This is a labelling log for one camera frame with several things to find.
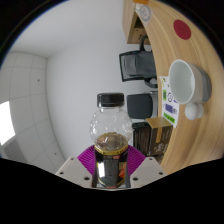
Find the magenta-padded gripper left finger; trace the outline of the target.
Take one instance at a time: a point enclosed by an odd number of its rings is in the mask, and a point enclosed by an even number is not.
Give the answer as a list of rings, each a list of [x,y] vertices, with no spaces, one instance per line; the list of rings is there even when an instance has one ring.
[[[69,157],[56,175],[81,187],[95,188],[97,174],[94,146],[88,147],[78,157]]]

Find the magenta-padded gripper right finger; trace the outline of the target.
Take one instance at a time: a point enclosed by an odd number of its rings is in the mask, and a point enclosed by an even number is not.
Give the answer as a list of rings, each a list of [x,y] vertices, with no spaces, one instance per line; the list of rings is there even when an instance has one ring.
[[[165,171],[154,157],[146,157],[136,148],[128,147],[128,188],[140,188],[165,176]]]

